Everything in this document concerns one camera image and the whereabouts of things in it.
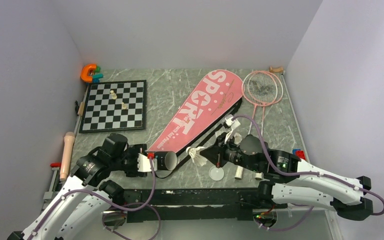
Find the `translucent tube lid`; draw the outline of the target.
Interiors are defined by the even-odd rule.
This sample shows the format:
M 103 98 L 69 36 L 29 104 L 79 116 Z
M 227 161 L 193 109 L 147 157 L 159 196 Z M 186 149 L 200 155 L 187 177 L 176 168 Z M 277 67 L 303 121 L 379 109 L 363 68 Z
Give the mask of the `translucent tube lid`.
M 221 181 L 225 176 L 225 172 L 222 168 L 212 166 L 208 171 L 208 175 L 213 181 Z

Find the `white feather shuttlecock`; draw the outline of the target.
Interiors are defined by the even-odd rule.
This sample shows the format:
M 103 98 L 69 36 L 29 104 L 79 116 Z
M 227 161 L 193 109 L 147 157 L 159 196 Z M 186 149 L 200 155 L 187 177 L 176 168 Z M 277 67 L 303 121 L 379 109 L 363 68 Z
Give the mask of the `white feather shuttlecock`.
M 204 146 L 197 146 L 197 147 L 188 147 L 186 149 L 186 152 L 188 156 L 191 158 L 192 162 L 197 167 L 202 167 L 207 163 L 207 159 L 201 155 L 201 151 L 205 150 L 206 147 Z
M 223 147 L 228 143 L 229 138 L 230 138 L 230 132 L 221 132 L 221 131 L 217 132 L 217 136 L 214 144 L 219 147 Z
M 243 137 L 238 132 L 235 132 L 234 135 L 230 138 L 230 142 L 234 143 L 235 145 L 239 145 L 242 140 L 243 140 Z

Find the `black shuttlecock tube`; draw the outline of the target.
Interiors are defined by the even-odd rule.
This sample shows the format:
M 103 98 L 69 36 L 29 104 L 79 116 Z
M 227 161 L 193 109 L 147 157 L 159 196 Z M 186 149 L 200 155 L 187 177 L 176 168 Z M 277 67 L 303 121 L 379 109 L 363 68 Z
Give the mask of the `black shuttlecock tube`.
M 173 151 L 157 151 L 154 159 L 158 171 L 173 171 L 178 164 L 177 155 Z

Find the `pink racket bag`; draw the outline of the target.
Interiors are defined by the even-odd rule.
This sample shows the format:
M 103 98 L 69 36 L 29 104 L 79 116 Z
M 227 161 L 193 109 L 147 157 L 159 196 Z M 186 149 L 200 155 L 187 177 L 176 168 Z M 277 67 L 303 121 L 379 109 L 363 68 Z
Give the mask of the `pink racket bag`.
M 207 73 L 148 151 L 180 155 L 242 99 L 242 85 L 243 80 L 231 71 Z

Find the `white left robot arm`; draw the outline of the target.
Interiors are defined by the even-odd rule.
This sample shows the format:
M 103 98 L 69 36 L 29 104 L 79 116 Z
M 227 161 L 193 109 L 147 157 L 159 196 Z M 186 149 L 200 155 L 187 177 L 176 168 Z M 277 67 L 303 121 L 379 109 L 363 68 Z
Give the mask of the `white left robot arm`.
M 110 134 L 101 146 L 77 160 L 61 190 L 39 217 L 24 230 L 12 232 L 8 239 L 54 240 L 86 197 L 103 200 L 111 210 L 119 209 L 126 202 L 125 190 L 107 178 L 115 171 L 124 171 L 129 176 L 138 173 L 138 158 L 146 149 L 145 143 L 130 145 L 124 135 Z

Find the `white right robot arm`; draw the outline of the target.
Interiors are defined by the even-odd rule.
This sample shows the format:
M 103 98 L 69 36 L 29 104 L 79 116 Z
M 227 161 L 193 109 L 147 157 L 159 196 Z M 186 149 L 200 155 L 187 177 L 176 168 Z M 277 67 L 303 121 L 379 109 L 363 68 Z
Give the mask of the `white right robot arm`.
M 256 192 L 245 201 L 255 207 L 307 205 L 334 211 L 352 221 L 373 215 L 373 202 L 365 198 L 371 181 L 366 176 L 347 178 L 321 168 L 283 150 L 270 149 L 266 142 L 246 136 L 239 144 L 219 136 L 214 145 L 199 151 L 217 168 L 227 163 L 263 174 Z

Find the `cream chess piece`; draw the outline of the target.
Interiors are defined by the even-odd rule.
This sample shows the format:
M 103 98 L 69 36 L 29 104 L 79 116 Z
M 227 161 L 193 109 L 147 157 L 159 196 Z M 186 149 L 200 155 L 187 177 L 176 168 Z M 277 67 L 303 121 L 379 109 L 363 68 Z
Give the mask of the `cream chess piece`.
M 110 96 L 112 100 L 116 100 L 118 98 L 117 93 L 114 90 L 110 90 Z
M 121 109 L 126 110 L 128 108 L 128 105 L 124 102 L 121 103 Z

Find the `black white chessboard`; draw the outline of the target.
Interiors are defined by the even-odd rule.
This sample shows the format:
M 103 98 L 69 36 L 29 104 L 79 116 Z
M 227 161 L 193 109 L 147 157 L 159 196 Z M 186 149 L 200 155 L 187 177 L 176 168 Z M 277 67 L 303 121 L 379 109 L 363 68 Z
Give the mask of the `black white chessboard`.
M 112 99 L 114 90 L 117 99 Z M 128 105 L 122 109 L 122 102 Z M 87 90 L 79 133 L 135 131 L 146 128 L 147 81 L 92 83 Z

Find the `red clamp knob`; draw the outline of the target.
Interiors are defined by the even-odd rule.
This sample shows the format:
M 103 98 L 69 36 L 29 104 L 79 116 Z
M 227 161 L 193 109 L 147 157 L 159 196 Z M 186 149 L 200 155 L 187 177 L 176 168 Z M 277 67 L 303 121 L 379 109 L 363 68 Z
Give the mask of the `red clamp knob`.
M 51 168 L 61 168 L 61 163 L 60 162 L 54 162 L 50 164 Z

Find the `red blue toy brick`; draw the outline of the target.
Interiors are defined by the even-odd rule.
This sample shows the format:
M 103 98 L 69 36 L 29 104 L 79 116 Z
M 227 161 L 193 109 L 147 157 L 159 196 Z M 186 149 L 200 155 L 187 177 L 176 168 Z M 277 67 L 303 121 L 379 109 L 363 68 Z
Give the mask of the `red blue toy brick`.
M 295 156 L 299 157 L 300 159 L 302 159 L 302 160 L 304 160 L 304 161 L 307 160 L 305 152 L 304 152 L 303 150 L 301 150 L 301 149 L 298 149 L 298 148 L 293 149 L 293 150 L 292 150 L 292 153 L 293 153 Z

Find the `orange teal toy blocks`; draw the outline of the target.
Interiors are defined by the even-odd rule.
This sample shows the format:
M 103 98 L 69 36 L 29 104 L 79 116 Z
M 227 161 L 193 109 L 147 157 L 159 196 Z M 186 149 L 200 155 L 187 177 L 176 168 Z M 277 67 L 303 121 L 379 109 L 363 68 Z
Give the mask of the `orange teal toy blocks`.
M 99 83 L 103 77 L 101 67 L 96 63 L 85 65 L 80 74 L 81 80 L 88 84 Z

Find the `small wooden arch block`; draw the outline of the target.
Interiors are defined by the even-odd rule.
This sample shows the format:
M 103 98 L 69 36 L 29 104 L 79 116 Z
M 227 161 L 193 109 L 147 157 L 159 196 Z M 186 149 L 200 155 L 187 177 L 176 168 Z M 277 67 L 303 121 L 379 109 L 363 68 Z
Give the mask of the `small wooden arch block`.
M 269 72 L 270 73 L 276 73 L 276 74 L 282 74 L 284 72 L 284 68 L 282 66 L 279 67 L 269 67 Z

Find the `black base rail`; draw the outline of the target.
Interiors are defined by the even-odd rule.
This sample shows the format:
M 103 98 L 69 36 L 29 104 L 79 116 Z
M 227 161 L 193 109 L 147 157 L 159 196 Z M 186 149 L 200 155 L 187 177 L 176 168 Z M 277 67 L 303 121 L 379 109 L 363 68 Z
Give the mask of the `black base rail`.
M 285 209 L 287 204 L 274 203 L 267 190 L 251 188 L 190 188 L 190 189 L 124 189 L 105 186 L 99 190 L 109 194 L 116 204 L 144 203 L 159 213 L 164 221 L 236 219 L 252 221 L 263 212 Z

